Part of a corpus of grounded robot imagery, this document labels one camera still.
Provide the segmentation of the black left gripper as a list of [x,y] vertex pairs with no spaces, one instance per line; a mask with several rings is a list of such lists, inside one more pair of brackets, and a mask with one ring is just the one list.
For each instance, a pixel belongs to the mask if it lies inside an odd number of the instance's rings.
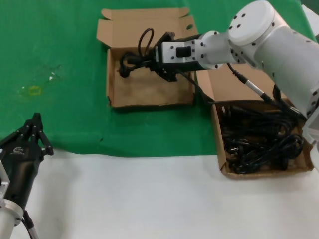
[[0,159],[9,177],[4,198],[22,209],[27,205],[43,156],[54,155],[53,146],[43,129],[40,113],[34,113],[21,128],[0,141]]

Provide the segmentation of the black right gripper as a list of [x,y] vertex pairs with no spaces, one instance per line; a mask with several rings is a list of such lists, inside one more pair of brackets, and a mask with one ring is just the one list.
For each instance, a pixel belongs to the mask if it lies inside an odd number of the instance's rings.
[[196,55],[196,46],[200,34],[182,39],[175,39],[174,32],[166,32],[158,41],[159,64],[149,66],[158,76],[167,82],[177,82],[176,72],[202,70]]

